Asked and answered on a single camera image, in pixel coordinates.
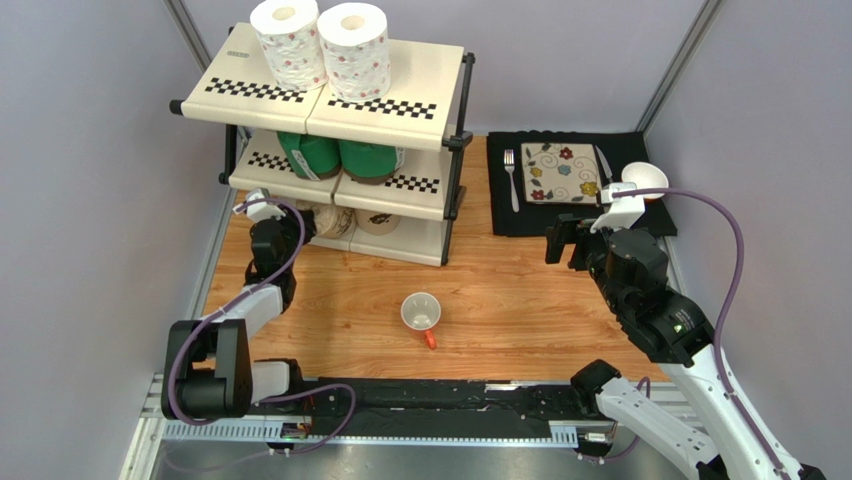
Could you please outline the green roll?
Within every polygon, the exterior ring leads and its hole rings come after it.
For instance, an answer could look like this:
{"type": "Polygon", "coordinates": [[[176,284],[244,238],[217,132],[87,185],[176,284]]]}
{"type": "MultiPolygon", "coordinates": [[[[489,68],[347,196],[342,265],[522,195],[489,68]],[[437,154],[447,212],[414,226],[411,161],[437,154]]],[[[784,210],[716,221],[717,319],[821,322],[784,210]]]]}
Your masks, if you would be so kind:
{"type": "Polygon", "coordinates": [[[363,184],[381,184],[405,163],[406,150],[402,147],[339,140],[338,148],[343,171],[363,184]]]}
{"type": "Polygon", "coordinates": [[[337,140],[282,131],[276,137],[298,178],[321,181],[339,174],[342,162],[337,140]]]}

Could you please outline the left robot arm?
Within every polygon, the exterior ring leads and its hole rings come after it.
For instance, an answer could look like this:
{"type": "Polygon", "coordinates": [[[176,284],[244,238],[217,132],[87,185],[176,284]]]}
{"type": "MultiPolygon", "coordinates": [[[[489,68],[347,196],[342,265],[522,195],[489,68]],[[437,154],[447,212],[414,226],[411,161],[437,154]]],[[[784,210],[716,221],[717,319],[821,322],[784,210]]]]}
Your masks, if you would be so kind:
{"type": "Polygon", "coordinates": [[[309,210],[274,213],[250,228],[253,258],[232,305],[170,328],[161,393],[166,418],[191,425],[241,418],[252,405],[302,386],[296,360],[252,361],[249,341],[291,306],[297,247],[315,234],[309,210]]]}

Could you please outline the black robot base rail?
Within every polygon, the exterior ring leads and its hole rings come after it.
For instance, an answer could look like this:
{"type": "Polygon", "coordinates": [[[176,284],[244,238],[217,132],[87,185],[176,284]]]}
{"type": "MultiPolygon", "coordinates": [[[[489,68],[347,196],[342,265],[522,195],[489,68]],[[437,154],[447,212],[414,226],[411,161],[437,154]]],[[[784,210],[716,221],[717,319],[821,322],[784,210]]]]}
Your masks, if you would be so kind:
{"type": "Polygon", "coordinates": [[[612,424],[580,405],[568,384],[320,377],[297,390],[336,383],[355,391],[356,408],[342,430],[349,436],[532,439],[548,437],[552,421],[612,424]]]}

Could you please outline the plain white paper towel roll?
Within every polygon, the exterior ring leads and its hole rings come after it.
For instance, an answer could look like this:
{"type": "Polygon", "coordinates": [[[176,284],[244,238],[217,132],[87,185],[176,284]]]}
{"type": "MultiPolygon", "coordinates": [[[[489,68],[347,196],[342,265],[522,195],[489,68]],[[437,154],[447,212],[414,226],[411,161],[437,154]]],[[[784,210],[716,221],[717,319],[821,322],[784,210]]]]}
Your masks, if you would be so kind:
{"type": "Polygon", "coordinates": [[[328,80],[317,28],[316,1],[263,1],[250,14],[275,83],[284,90],[311,91],[328,80]]]}

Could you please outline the brown roll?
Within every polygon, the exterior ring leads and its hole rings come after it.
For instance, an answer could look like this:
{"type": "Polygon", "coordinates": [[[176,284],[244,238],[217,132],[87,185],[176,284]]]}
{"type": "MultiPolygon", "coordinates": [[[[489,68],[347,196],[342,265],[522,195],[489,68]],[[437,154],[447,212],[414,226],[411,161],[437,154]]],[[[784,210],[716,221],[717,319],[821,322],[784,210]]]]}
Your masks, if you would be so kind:
{"type": "Polygon", "coordinates": [[[358,227],[367,234],[383,236],[393,232],[401,221],[401,216],[365,209],[354,210],[358,227]]]}
{"type": "Polygon", "coordinates": [[[341,238],[356,223],[352,208],[303,200],[298,200],[296,207],[299,210],[310,211],[314,214],[315,236],[319,238],[341,238]]]}

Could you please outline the green roll front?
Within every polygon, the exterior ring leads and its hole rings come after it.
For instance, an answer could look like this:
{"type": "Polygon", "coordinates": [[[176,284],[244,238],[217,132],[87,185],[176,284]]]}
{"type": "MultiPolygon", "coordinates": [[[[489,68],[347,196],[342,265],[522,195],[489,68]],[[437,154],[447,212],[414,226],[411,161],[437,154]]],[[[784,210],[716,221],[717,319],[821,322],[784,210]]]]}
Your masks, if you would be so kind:
{"type": "Polygon", "coordinates": [[[363,184],[381,184],[405,163],[406,150],[402,147],[339,140],[338,148],[343,171],[363,184]]]}

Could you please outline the floral white paper towel roll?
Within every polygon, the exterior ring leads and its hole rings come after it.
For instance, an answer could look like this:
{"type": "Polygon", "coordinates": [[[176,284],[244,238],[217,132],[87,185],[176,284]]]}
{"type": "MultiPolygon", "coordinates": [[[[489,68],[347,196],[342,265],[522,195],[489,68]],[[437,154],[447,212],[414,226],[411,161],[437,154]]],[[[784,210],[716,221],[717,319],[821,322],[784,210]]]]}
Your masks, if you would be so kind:
{"type": "Polygon", "coordinates": [[[362,103],[379,99],[391,86],[387,17],[379,7],[346,2],[320,14],[325,70],[332,94],[362,103]]]}

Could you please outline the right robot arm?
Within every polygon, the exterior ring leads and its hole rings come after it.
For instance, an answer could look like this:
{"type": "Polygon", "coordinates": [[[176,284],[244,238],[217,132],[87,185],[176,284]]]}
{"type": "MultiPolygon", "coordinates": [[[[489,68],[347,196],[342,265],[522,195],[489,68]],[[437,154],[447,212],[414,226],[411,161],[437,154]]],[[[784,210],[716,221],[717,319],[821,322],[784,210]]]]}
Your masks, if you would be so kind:
{"type": "Polygon", "coordinates": [[[545,261],[574,247],[571,269],[586,271],[630,342],[659,365],[693,409],[691,427],[645,397],[620,372],[595,360],[570,380],[581,414],[604,416],[633,431],[688,479],[822,479],[769,432],[715,362],[714,328],[701,308],[668,284],[668,256],[644,230],[594,231],[592,220],[558,216],[546,230],[545,261]]]}

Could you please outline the brown roll front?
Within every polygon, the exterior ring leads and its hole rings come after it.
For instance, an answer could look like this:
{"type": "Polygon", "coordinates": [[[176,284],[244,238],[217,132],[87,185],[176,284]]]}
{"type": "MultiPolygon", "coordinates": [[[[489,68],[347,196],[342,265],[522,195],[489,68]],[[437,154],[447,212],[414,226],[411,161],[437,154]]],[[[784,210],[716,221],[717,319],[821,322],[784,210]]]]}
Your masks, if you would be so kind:
{"type": "Polygon", "coordinates": [[[354,210],[358,227],[367,234],[383,236],[393,232],[401,221],[401,216],[365,209],[354,210]]]}

